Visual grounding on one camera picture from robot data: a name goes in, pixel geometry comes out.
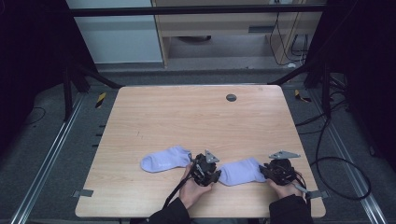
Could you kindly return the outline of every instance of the table hole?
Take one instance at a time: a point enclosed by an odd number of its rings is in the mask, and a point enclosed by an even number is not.
[[[228,94],[225,98],[230,102],[234,102],[236,100],[236,96],[234,94]]]

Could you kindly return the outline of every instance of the light blue sock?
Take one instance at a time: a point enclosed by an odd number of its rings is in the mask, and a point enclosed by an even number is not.
[[[166,150],[148,154],[140,162],[143,170],[151,173],[170,170],[175,167],[186,167],[190,163],[190,151],[181,146],[169,147]]]
[[[219,182],[227,186],[235,186],[252,181],[264,182],[265,177],[260,172],[259,165],[252,157],[242,161],[226,163],[219,168],[221,170]]]

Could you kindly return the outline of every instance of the table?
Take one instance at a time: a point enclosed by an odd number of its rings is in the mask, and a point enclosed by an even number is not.
[[[229,102],[228,94],[236,101]],[[309,189],[316,182],[293,120],[278,86],[143,86],[124,87],[115,101],[81,196],[79,217],[148,217],[162,209],[184,168],[156,174],[140,168],[151,153],[181,145],[192,156],[209,149],[220,162],[254,157],[269,162],[279,150],[301,154],[291,159]],[[221,183],[190,209],[191,217],[269,217],[277,199],[266,184],[234,187]],[[322,217],[321,199],[312,200],[313,217]]]

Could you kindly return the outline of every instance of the wall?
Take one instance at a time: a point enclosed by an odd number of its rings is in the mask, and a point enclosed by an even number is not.
[[[149,0],[67,0],[70,8],[151,7]],[[153,16],[75,18],[91,56],[101,63],[161,63]]]

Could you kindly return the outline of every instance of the person's hand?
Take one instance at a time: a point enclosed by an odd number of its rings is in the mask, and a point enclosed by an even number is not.
[[[279,199],[288,197],[293,194],[295,194],[296,196],[303,197],[303,193],[299,189],[294,187],[294,185],[292,185],[291,183],[285,186],[280,186],[277,185],[272,179],[267,179],[266,182],[268,183],[269,186],[271,186],[271,188],[273,188],[276,191]],[[293,183],[299,185],[297,180],[293,180]]]
[[[183,177],[181,179],[184,179],[187,174],[189,173],[191,169],[191,164],[189,164],[186,167],[186,170],[184,171]],[[198,202],[198,200],[201,198],[201,196],[212,190],[213,183],[209,184],[206,187],[199,186],[193,179],[187,180],[186,184],[180,189],[180,192],[178,194],[178,197],[180,200],[183,202],[184,206],[186,209],[189,209],[193,204]]]

